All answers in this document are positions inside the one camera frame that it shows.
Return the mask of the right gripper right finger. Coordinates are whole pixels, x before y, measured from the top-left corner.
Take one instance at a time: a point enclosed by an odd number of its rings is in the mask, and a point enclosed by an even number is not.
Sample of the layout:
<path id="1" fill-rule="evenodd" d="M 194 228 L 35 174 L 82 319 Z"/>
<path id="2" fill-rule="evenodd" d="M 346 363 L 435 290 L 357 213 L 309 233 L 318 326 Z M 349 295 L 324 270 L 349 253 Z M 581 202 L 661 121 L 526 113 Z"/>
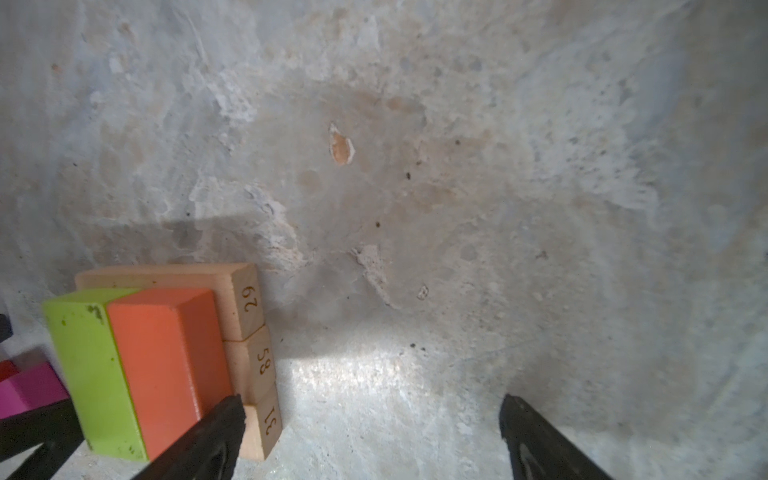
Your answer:
<path id="1" fill-rule="evenodd" d="M 509 450 L 513 479 L 611 479 L 519 396 L 505 395 L 499 428 Z"/>

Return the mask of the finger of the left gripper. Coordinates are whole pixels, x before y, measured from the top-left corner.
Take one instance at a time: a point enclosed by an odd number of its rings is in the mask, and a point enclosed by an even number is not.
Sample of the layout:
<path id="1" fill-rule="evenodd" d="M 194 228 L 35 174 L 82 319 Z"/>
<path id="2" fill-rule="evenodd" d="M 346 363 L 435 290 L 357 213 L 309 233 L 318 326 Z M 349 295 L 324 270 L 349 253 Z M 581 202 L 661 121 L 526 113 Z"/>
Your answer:
<path id="1" fill-rule="evenodd" d="M 1 420 L 1 461 L 33 452 L 7 479 L 52 479 L 84 441 L 72 400 Z"/>

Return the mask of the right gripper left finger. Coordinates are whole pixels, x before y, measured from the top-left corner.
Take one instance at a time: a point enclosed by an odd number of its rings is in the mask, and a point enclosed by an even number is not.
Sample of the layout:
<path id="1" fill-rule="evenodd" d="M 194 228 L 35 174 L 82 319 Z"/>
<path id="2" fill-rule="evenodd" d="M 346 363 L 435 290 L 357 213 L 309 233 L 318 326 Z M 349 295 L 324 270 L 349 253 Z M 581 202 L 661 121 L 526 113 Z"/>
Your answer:
<path id="1" fill-rule="evenodd" d="M 242 400 L 228 396 L 134 479 L 231 479 L 244 431 Z"/>

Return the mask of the natural wood long block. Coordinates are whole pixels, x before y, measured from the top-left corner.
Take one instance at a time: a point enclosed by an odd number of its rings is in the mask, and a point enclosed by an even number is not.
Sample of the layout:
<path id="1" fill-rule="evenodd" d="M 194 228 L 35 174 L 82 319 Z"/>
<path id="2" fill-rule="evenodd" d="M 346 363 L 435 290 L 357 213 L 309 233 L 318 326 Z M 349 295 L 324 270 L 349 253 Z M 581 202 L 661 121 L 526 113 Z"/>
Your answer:
<path id="1" fill-rule="evenodd" d="M 283 422 L 278 400 L 277 385 L 255 403 L 244 403 L 245 431 L 239 457 L 252 461 L 267 459 L 276 445 Z"/>

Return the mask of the red wood block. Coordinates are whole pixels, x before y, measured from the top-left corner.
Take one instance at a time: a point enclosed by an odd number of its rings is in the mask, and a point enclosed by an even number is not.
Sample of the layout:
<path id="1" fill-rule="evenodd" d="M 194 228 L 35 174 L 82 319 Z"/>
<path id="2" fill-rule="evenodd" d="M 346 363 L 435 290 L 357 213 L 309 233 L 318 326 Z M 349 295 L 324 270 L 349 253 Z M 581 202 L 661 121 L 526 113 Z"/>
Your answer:
<path id="1" fill-rule="evenodd" d="M 2 360 L 0 362 L 0 381 L 3 382 L 19 373 L 12 360 Z"/>

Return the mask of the green wood block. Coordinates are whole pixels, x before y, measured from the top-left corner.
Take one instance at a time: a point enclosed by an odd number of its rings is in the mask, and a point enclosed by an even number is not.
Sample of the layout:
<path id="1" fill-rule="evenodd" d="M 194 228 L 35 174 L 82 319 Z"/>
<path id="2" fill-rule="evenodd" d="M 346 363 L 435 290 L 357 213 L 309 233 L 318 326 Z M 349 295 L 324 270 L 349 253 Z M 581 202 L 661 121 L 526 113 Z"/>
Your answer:
<path id="1" fill-rule="evenodd" d="M 130 390 L 107 306 L 136 288 L 86 289 L 43 303 L 64 381 L 90 450 L 99 455 L 146 461 Z"/>

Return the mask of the orange wood block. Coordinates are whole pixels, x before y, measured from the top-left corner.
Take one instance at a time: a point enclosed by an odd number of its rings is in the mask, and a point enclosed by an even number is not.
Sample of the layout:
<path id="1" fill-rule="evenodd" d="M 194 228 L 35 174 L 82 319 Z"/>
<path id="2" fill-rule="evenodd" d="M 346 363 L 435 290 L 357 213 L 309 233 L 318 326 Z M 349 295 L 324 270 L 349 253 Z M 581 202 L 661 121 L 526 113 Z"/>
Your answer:
<path id="1" fill-rule="evenodd" d="M 233 394 L 214 294 L 146 289 L 109 303 L 107 312 L 154 460 Z"/>

